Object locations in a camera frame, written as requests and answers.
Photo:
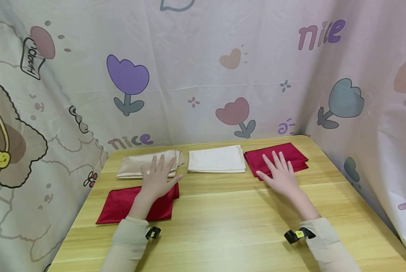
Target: curtain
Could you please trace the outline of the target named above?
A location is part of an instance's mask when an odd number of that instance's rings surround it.
[[[406,246],[406,1],[0,0],[0,271],[47,269],[107,152],[297,134]]]

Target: pink tulip print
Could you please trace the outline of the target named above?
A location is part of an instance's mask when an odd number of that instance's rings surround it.
[[[215,115],[217,118],[228,125],[239,125],[241,131],[235,131],[235,135],[240,138],[250,138],[254,131],[256,122],[251,120],[248,125],[244,122],[248,118],[250,106],[243,97],[238,98],[235,102],[227,103],[224,108],[217,109]]]
[[[131,95],[140,94],[149,84],[149,71],[143,65],[135,66],[129,60],[119,61],[115,55],[106,58],[106,67],[115,86],[124,93],[124,101],[114,97],[114,103],[125,116],[143,108],[144,102],[137,100],[131,103]]]

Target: tulip print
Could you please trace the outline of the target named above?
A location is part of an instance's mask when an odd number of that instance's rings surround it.
[[[324,114],[324,108],[318,110],[318,125],[323,128],[337,128],[339,124],[328,120],[332,115],[343,118],[351,118],[360,115],[363,111],[365,100],[361,97],[361,90],[358,87],[352,87],[352,81],[349,78],[343,78],[337,81],[331,89],[328,99],[329,111]]]
[[[244,124],[248,118],[249,110],[250,107],[247,100],[240,97],[235,102],[227,103],[224,108],[217,109],[215,115],[225,124],[239,125],[241,131],[235,131],[235,135],[248,139],[256,126],[255,120],[251,120],[247,125]]]
[[[119,61],[114,55],[106,58],[108,73],[115,86],[124,93],[124,101],[114,97],[114,103],[125,116],[143,108],[144,102],[131,102],[131,95],[144,91],[149,84],[149,71],[143,65],[135,66],[129,60]]]

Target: finger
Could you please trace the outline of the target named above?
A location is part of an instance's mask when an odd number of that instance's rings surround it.
[[[266,165],[268,166],[269,170],[271,171],[272,176],[274,177],[275,171],[277,169],[275,168],[274,164],[272,164],[272,162],[269,160],[269,158],[265,154],[263,154],[262,157],[263,157],[263,160],[265,161]]]
[[[170,172],[171,171],[171,169],[172,169],[172,167],[173,167],[173,164],[175,163],[175,157],[173,157],[172,159],[171,159],[171,161],[167,164],[167,167],[166,167],[166,172]]]
[[[159,159],[159,163],[158,163],[158,167],[156,168],[157,171],[161,171],[162,172],[162,168],[164,166],[164,154],[161,155],[161,158]]]
[[[260,178],[262,178],[268,185],[271,184],[272,178],[268,177],[267,174],[265,174],[265,173],[263,173],[263,172],[261,172],[261,171],[256,171],[256,174],[257,174]]]
[[[178,181],[180,181],[182,178],[183,178],[183,175],[178,175],[178,176],[172,178],[172,179],[168,182],[170,190],[171,190],[171,188],[173,188],[173,186],[174,186],[176,183],[178,183]]]
[[[287,168],[286,160],[284,158],[283,152],[279,152],[278,155],[280,156],[280,162],[282,163],[282,167],[284,170],[289,171]]]
[[[282,169],[283,168],[282,163],[280,162],[280,159],[277,157],[275,151],[272,152],[272,157],[274,158],[275,168]]]
[[[143,176],[143,179],[148,177],[148,172],[144,166],[141,166],[141,175]]]
[[[156,156],[152,158],[152,165],[150,166],[150,174],[153,174],[156,171]]]
[[[291,175],[294,175],[294,167],[292,167],[291,161],[287,162],[287,168],[289,170],[289,173],[291,173]]]

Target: yellow sticker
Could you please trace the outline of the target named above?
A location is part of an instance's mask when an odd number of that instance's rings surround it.
[[[302,231],[296,231],[295,234],[297,235],[298,238],[304,237],[304,233]]]

